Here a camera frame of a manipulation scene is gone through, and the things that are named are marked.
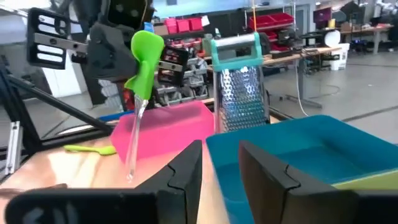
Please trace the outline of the wooden background table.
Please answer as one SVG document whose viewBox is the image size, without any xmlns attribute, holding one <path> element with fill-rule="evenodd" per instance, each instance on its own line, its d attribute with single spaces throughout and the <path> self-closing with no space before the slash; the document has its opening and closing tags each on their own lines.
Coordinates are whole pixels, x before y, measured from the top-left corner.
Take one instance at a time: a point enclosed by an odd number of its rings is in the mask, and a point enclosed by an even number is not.
<svg viewBox="0 0 398 224">
<path fill-rule="evenodd" d="M 373 34 L 373 42 L 374 42 L 374 48 L 373 48 L 373 55 L 377 55 L 379 51 L 379 43 L 381 41 L 381 33 L 382 32 L 387 32 L 389 29 L 393 28 L 394 26 L 391 24 L 381 24 L 376 27 L 368 27 L 365 29 L 359 29 L 359 30 L 343 30 L 341 31 L 341 35 L 350 35 L 353 36 L 353 34 L 367 34 L 367 33 L 372 33 Z"/>
</svg>

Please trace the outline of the red bin rack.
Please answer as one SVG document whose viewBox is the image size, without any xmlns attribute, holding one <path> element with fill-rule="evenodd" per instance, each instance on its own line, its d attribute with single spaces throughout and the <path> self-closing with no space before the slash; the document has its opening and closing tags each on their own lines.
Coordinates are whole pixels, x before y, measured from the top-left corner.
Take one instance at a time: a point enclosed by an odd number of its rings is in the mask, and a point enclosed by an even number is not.
<svg viewBox="0 0 398 224">
<path fill-rule="evenodd" d="M 252 31 L 256 30 L 259 34 L 265 34 L 269 39 L 271 50 L 286 51 L 289 46 L 282 43 L 279 37 L 282 37 L 281 32 L 287 32 L 289 28 L 292 28 L 293 23 L 293 16 L 285 12 L 278 12 L 256 17 L 251 16 L 248 20 L 248 27 Z"/>
</svg>

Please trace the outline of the silver angle bracket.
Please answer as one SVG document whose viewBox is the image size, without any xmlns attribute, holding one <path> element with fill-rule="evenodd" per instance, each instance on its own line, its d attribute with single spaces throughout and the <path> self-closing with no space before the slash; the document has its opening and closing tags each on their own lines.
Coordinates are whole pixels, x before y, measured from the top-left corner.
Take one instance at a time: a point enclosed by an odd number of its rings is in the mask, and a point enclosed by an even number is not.
<svg viewBox="0 0 398 224">
<path fill-rule="evenodd" d="M 21 164 L 23 127 L 20 121 L 11 122 L 9 142 L 7 147 L 5 174 L 15 173 Z"/>
</svg>

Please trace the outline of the black aluminium table frame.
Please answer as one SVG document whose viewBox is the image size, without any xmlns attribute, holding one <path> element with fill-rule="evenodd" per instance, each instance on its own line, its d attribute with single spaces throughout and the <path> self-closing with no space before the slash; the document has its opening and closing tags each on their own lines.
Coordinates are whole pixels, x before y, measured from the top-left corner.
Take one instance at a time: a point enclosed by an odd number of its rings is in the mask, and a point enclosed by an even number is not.
<svg viewBox="0 0 398 224">
<path fill-rule="evenodd" d="M 39 101 L 42 101 L 54 108 L 73 116 L 82 122 L 89 124 L 86 130 L 75 131 L 68 134 L 61 134 L 51 138 L 42 139 L 29 115 L 24 100 L 19 94 L 19 90 L 31 93 Z M 67 144 L 76 144 L 83 141 L 94 140 L 110 136 L 116 127 L 116 122 L 106 123 L 96 119 L 35 87 L 34 84 L 7 74 L 6 65 L 0 56 L 0 101 L 6 110 L 11 122 L 20 121 L 23 127 L 21 164 L 30 159 L 34 154 Z M 6 160 L 7 147 L 0 147 L 0 159 Z M 0 177 L 5 179 L 11 175 L 5 174 L 5 165 L 0 168 Z"/>
</svg>

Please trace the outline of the yellow translucent plastic bin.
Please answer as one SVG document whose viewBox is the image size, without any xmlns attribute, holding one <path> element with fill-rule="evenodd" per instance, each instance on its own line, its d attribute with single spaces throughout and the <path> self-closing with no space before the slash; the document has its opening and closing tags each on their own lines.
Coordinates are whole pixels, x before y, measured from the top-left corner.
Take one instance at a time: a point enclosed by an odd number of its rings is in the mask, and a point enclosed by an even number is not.
<svg viewBox="0 0 398 224">
<path fill-rule="evenodd" d="M 340 190 L 398 190 L 398 169 L 333 184 Z"/>
</svg>

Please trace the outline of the wooden top workbench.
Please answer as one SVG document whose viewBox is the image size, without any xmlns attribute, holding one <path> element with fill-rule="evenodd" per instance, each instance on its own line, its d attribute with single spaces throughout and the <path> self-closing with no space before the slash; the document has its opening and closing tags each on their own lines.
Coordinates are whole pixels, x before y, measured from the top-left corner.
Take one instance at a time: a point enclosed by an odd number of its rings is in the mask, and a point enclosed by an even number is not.
<svg viewBox="0 0 398 224">
<path fill-rule="evenodd" d="M 303 69 L 300 71 L 299 66 L 300 62 L 302 65 L 304 65 L 304 61 L 308 57 L 315 57 L 319 56 L 322 54 L 327 54 L 336 50 L 339 50 L 340 47 L 317 47 L 317 48 L 309 48 L 309 49 L 300 49 L 298 53 L 292 54 L 287 57 L 281 57 L 281 58 L 276 58 L 273 59 L 271 58 L 271 55 L 266 55 L 264 56 L 264 61 L 262 63 L 263 66 L 271 66 L 271 65 L 279 65 L 283 63 L 289 63 L 293 62 L 294 63 L 294 69 L 295 69 L 295 77 L 296 77 L 296 91 L 297 94 L 296 96 L 294 95 L 281 95 L 280 97 L 282 99 L 290 100 L 297 102 L 301 109 L 303 109 L 303 103 L 304 105 L 311 106 L 313 108 L 322 108 L 322 105 L 314 102 L 312 100 L 306 99 L 303 94 L 303 89 L 305 87 L 304 85 L 304 74 L 305 72 Z"/>
</svg>

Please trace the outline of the black shelf with parts bins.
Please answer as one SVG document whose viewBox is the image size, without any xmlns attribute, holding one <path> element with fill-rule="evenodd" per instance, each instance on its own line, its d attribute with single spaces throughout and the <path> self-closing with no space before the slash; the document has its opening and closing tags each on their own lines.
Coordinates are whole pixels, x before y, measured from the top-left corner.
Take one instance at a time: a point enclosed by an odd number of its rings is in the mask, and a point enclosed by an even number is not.
<svg viewBox="0 0 398 224">
<path fill-rule="evenodd" d="M 155 72 L 154 104 L 170 106 L 209 98 L 208 64 L 202 45 L 205 33 L 201 19 L 168 18 L 154 23 L 154 33 L 165 41 Z"/>
</svg>

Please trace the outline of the white bucket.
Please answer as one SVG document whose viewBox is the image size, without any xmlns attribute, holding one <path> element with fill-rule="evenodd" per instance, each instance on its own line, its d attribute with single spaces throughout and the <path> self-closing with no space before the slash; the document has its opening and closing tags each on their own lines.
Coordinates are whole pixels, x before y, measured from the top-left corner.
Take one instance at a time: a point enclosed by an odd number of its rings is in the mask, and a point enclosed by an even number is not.
<svg viewBox="0 0 398 224">
<path fill-rule="evenodd" d="M 340 49 L 331 53 L 333 60 L 330 61 L 330 70 L 333 71 L 344 70 L 346 68 L 350 48 L 350 44 L 348 43 L 339 44 L 338 46 Z"/>
</svg>

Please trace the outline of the blue plastic bin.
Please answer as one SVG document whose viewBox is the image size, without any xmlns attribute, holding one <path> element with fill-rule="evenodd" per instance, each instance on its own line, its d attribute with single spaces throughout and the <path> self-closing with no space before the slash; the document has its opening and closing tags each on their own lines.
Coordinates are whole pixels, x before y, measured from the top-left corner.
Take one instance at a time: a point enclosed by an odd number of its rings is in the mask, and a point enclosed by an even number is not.
<svg viewBox="0 0 398 224">
<path fill-rule="evenodd" d="M 241 141 L 331 186 L 398 169 L 398 146 L 325 115 L 216 134 L 206 143 L 231 224 L 255 224 L 239 169 Z"/>
</svg>

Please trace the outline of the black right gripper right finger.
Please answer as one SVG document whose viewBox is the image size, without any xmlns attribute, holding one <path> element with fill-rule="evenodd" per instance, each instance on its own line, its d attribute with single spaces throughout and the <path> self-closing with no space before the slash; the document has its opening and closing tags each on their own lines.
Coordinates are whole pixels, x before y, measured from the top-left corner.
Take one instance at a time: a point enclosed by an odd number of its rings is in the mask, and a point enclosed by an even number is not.
<svg viewBox="0 0 398 224">
<path fill-rule="evenodd" d="M 251 142 L 238 153 L 255 224 L 398 224 L 398 189 L 338 190 Z"/>
</svg>

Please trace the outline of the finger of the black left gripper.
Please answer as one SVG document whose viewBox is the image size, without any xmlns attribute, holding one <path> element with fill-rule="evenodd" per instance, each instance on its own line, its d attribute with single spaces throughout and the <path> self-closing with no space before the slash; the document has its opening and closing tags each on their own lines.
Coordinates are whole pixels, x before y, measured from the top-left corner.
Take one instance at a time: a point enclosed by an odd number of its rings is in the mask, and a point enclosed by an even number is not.
<svg viewBox="0 0 398 224">
<path fill-rule="evenodd" d="M 96 23 L 87 46 L 88 74 L 95 79 L 119 82 L 135 76 L 138 64 L 127 48 L 123 32 Z"/>
</svg>

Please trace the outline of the green spatula clear handle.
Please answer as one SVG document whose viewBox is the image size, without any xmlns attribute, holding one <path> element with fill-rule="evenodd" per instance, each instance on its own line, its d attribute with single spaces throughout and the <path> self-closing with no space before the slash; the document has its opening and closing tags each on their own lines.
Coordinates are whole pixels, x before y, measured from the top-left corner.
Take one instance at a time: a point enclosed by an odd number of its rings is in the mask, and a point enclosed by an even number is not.
<svg viewBox="0 0 398 224">
<path fill-rule="evenodd" d="M 141 120 L 152 95 L 154 73 L 163 49 L 163 38 L 153 32 L 141 30 L 136 32 L 131 39 L 131 52 L 139 62 L 139 69 L 137 74 L 124 84 L 125 88 L 133 92 L 135 106 L 135 117 L 125 163 L 128 181 L 132 181 L 136 171 Z"/>
</svg>

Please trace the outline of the pink plastic bin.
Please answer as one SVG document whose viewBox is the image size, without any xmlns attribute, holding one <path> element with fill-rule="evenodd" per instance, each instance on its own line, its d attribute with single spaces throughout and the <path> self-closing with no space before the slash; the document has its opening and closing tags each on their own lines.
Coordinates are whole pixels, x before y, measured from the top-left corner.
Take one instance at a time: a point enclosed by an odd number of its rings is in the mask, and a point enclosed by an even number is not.
<svg viewBox="0 0 398 224">
<path fill-rule="evenodd" d="M 181 151 L 214 133 L 213 113 L 201 101 L 147 110 L 139 129 L 137 159 Z"/>
</svg>

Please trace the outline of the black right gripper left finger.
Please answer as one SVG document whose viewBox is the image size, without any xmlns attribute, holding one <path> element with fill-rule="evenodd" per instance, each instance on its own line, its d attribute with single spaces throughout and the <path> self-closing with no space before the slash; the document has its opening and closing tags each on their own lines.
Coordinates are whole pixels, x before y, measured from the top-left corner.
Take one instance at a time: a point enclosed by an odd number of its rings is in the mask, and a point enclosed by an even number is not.
<svg viewBox="0 0 398 224">
<path fill-rule="evenodd" d="M 202 142 L 134 189 L 39 189 L 14 197 L 6 224 L 196 224 Z"/>
</svg>

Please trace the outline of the green silicone spoon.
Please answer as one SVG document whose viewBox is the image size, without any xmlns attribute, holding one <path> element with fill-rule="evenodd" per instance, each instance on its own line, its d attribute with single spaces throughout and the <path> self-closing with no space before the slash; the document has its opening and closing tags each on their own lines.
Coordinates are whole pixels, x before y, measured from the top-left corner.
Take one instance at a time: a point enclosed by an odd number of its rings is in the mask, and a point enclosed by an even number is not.
<svg viewBox="0 0 398 224">
<path fill-rule="evenodd" d="M 70 152 L 96 152 L 102 156 L 110 156 L 116 153 L 116 149 L 114 146 L 88 147 L 78 145 L 65 145 L 63 148 Z"/>
</svg>

